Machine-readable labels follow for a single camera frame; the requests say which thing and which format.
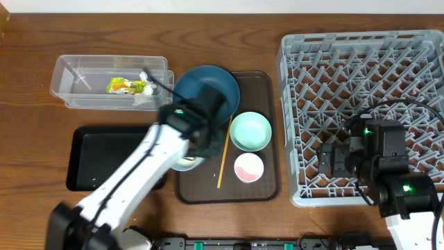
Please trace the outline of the wooden chopstick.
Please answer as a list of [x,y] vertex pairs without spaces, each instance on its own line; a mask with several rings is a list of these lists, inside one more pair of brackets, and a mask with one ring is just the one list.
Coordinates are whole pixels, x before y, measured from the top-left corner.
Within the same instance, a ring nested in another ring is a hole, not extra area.
[[219,171],[219,177],[218,177],[218,183],[217,183],[217,189],[221,188],[221,182],[222,182],[222,178],[223,178],[223,171],[225,168],[225,160],[226,160],[226,155],[227,155],[227,151],[228,151],[228,145],[229,145],[229,141],[230,141],[230,127],[232,124],[232,116],[229,119],[228,122],[228,130],[226,133],[226,137],[225,137],[225,144],[224,144],[224,148],[223,148],[223,154],[222,154],[222,159],[221,159],[221,166],[220,166],[220,171]]

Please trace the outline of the light blue bowl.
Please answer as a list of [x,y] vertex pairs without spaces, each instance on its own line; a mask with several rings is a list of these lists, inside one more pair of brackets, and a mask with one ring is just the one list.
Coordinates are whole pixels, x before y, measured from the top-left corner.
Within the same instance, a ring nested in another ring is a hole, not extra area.
[[186,172],[199,166],[204,160],[204,158],[200,157],[185,156],[181,158],[177,163],[173,164],[171,166],[171,169],[179,172]]

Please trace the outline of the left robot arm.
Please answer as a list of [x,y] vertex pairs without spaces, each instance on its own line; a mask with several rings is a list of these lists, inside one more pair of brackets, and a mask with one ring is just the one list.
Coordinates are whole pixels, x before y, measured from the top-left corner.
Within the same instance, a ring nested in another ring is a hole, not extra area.
[[142,234],[126,228],[142,199],[188,153],[211,154],[219,132],[216,115],[228,101],[206,85],[195,97],[159,109],[139,146],[123,164],[75,208],[59,203],[51,212],[45,249],[150,249]]

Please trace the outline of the mint green bowl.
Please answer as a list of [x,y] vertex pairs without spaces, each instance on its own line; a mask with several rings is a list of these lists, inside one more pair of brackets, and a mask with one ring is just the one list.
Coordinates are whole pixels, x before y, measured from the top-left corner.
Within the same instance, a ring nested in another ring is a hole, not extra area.
[[230,139],[243,151],[260,151],[271,141],[270,122],[258,112],[243,112],[230,125]]

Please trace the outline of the pink white cup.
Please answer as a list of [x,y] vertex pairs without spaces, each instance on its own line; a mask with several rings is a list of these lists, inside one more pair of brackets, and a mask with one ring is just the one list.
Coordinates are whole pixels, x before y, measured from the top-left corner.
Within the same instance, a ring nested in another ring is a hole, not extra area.
[[253,153],[243,153],[234,162],[234,172],[243,183],[253,183],[264,173],[262,159]]

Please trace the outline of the dark blue plate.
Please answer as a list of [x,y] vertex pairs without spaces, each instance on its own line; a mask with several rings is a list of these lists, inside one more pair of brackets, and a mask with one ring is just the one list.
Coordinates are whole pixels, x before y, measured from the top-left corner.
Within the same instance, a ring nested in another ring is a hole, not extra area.
[[185,109],[183,101],[195,97],[204,85],[211,85],[223,93],[225,104],[216,118],[223,125],[236,111],[240,102],[240,90],[234,76],[225,69],[213,65],[203,65],[190,69],[181,76],[173,88],[173,103],[170,107],[175,123],[180,122],[181,128],[191,126],[191,116]]

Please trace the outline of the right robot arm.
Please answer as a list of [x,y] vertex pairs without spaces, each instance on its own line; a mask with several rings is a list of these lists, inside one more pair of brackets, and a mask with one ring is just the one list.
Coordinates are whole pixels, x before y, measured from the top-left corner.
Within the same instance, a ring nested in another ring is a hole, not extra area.
[[355,178],[359,195],[378,207],[397,249],[442,249],[441,198],[429,175],[409,169],[403,125],[358,118],[348,130],[347,144],[319,146],[319,172]]

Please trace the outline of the yellow green snack wrapper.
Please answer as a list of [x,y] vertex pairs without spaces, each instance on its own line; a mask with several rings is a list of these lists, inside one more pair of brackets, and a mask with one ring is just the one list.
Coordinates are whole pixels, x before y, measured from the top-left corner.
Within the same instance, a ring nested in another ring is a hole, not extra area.
[[143,81],[133,81],[125,78],[112,78],[106,87],[106,92],[110,94],[134,95],[140,94],[146,87]]

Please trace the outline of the white tissue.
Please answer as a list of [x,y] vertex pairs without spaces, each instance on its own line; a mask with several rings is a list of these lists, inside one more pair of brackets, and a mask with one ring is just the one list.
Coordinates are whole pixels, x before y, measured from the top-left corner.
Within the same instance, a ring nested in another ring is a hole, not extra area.
[[152,81],[149,81],[148,74],[146,72],[141,72],[139,75],[142,83],[145,84],[141,93],[136,93],[134,95],[134,106],[140,106],[143,103],[149,102],[150,97],[153,95],[155,88],[157,87]]

